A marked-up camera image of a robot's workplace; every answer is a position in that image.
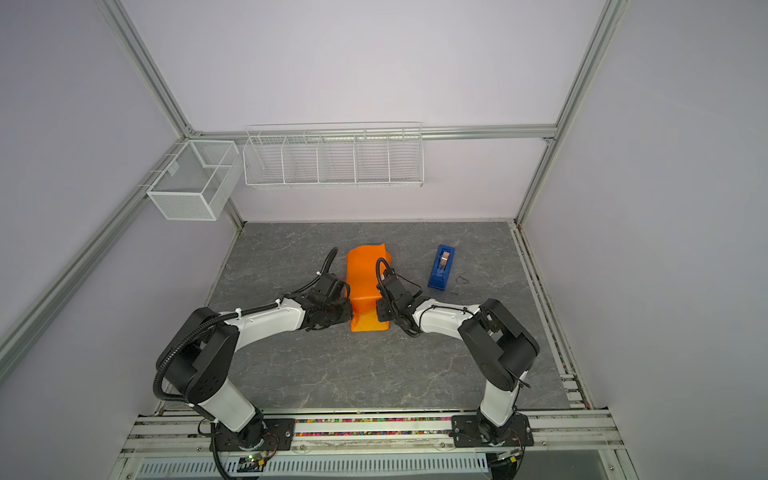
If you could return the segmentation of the orange wrapping paper sheet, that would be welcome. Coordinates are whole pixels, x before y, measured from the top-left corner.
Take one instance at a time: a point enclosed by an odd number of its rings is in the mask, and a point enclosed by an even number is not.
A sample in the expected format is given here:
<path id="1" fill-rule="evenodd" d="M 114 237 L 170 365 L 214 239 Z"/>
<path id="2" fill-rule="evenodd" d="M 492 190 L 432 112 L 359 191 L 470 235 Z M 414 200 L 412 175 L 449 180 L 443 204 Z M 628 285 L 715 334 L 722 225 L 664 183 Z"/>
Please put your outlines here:
<path id="1" fill-rule="evenodd" d="M 375 272 L 379 258 L 392 262 L 386 244 L 358 246 L 346 256 L 346 283 L 350 286 L 353 311 L 350 321 L 352 332 L 386 331 L 390 328 L 390 322 L 380 321 L 377 313 L 377 302 L 382 298 L 377 281 L 380 275 Z"/>

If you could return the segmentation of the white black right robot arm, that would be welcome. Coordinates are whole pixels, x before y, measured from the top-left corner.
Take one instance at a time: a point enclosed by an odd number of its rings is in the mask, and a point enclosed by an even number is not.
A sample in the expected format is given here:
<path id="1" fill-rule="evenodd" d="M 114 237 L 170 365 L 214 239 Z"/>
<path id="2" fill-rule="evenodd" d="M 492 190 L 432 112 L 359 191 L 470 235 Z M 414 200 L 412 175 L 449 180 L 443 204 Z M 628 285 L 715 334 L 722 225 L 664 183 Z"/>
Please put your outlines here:
<path id="1" fill-rule="evenodd" d="M 494 298 L 481 304 L 456 305 L 411 292 L 408 281 L 389 263 L 375 263 L 378 319 L 389 321 L 410 337 L 440 334 L 464 342 L 485 378 L 478 409 L 480 424 L 499 436 L 510 428 L 519 392 L 529 384 L 526 377 L 540 353 L 534 336 Z"/>

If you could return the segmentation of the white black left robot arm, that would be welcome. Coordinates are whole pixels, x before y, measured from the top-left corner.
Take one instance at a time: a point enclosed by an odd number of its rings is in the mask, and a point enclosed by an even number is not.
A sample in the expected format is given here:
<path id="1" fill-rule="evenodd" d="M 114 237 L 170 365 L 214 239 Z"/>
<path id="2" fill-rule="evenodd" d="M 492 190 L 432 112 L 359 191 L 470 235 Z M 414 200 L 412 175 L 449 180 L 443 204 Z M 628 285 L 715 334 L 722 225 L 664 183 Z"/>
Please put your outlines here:
<path id="1" fill-rule="evenodd" d="M 331 272 L 338 249 L 304 286 L 257 307 L 193 311 L 156 361 L 152 391 L 182 402 L 235 434 L 261 427 L 262 414 L 229 379 L 235 354 L 277 334 L 325 330 L 353 317 L 350 287 Z"/>

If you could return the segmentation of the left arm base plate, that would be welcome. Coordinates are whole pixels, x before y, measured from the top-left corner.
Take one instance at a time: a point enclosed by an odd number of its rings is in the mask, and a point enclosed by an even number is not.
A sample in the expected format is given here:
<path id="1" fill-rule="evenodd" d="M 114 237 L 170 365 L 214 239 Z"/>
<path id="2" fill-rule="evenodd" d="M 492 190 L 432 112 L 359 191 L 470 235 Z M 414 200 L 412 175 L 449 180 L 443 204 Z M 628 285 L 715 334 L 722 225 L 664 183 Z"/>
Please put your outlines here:
<path id="1" fill-rule="evenodd" d="M 240 432 L 217 423 L 212 433 L 217 450 L 222 452 L 287 451 L 291 448 L 295 426 L 294 418 L 256 418 Z"/>

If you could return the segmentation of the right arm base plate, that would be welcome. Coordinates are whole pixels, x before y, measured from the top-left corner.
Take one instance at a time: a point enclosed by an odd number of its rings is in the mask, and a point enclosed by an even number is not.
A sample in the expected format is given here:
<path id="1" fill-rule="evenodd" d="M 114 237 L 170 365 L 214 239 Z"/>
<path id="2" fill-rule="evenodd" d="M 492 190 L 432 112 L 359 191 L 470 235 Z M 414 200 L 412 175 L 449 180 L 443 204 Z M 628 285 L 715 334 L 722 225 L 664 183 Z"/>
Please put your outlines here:
<path id="1" fill-rule="evenodd" d="M 459 448 L 529 447 L 534 445 L 527 416 L 514 412 L 502 426 L 493 424 L 480 413 L 454 415 L 449 435 Z"/>

